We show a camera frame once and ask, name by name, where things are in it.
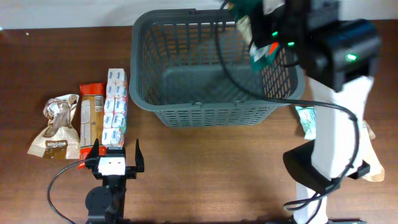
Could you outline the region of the light blue wipes pack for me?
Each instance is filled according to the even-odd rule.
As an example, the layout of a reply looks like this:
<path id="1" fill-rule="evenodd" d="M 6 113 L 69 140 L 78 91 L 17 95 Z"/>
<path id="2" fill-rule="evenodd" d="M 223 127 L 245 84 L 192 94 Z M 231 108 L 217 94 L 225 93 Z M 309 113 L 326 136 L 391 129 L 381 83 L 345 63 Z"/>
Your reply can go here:
<path id="1" fill-rule="evenodd" d="M 304 131 L 304 139 L 314 140 L 316 138 L 316 111 L 314 107 L 295 106 L 300 124 Z"/>

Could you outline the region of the beige paper bag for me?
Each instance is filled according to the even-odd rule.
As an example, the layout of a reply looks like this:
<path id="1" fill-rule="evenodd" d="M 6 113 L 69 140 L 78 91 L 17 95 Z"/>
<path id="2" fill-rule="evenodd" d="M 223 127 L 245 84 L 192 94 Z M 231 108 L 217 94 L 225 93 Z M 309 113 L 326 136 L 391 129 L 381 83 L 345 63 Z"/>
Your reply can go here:
<path id="1" fill-rule="evenodd" d="M 363 155 L 363 160 L 370 165 L 370 171 L 363 176 L 363 179 L 369 182 L 382 182 L 385 178 L 385 169 L 377 158 L 376 152 L 371 144 L 371 140 L 375 138 L 376 135 L 373 130 L 366 121 L 363 121 L 361 128 L 360 149 Z"/>

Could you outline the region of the white tissue multipack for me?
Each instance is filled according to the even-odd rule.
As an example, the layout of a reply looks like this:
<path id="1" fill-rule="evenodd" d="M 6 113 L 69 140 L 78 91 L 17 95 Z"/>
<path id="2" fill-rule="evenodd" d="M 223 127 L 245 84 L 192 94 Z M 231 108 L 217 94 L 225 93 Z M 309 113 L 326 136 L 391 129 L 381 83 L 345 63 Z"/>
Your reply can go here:
<path id="1" fill-rule="evenodd" d="M 127 76 L 123 68 L 110 68 L 104 101 L 102 143 L 123 147 L 127 126 Z"/>

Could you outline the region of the green red snack bag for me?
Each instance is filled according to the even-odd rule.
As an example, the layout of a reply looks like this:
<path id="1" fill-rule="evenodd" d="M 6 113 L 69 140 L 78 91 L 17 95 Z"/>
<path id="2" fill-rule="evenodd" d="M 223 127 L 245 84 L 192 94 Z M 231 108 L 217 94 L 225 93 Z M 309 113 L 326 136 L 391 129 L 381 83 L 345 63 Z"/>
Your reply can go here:
<path id="1" fill-rule="evenodd" d="M 284 0 L 230 0 L 228 10 L 248 44 L 252 69 L 261 71 L 275 58 L 277 19 L 283 14 Z"/>

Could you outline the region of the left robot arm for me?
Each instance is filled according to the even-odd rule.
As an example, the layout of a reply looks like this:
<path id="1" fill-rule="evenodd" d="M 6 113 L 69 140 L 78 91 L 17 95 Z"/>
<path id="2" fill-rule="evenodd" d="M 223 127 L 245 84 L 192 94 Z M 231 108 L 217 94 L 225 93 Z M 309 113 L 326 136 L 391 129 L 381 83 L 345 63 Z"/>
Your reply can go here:
<path id="1" fill-rule="evenodd" d="M 87 223 L 130 223 L 124 218 L 126 182 L 136 179 L 145 170 L 144 157 L 139 141 L 135 146 L 135 165 L 126 165 L 126 149 L 109 147 L 105 155 L 100 155 L 99 141 L 96 140 L 86 156 L 85 167 L 102 185 L 90 190 L 85 199 L 88 210 Z"/>

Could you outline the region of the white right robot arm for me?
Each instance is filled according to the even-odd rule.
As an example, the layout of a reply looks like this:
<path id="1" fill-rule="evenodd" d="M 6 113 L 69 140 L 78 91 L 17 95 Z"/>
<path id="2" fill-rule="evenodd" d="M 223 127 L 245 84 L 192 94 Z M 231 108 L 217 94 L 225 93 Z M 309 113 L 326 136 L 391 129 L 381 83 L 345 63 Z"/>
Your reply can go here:
<path id="1" fill-rule="evenodd" d="M 259 1 L 249 11 L 253 44 L 291 50 L 313 94 L 316 138 L 283 156 L 297 184 L 296 200 L 285 204 L 295 223 L 328 223 L 328 196 L 370 169 L 360 127 L 381 41 L 372 22 L 342 21 L 339 12 L 338 1 Z"/>

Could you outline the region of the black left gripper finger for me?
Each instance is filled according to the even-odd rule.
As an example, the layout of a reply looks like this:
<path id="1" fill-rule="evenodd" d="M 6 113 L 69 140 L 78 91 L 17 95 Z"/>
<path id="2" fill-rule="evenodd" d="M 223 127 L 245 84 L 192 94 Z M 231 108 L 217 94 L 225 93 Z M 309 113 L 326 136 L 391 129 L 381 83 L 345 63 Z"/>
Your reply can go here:
<path id="1" fill-rule="evenodd" d="M 99 156 L 99 139 L 96 138 L 93 147 L 91 148 L 91 150 L 88 153 L 88 158 L 92 159 L 92 158 L 97 158 Z"/>
<path id="2" fill-rule="evenodd" d="M 144 167 L 144 157 L 142 155 L 138 139 L 136 139 L 135 163 L 136 167 Z"/>

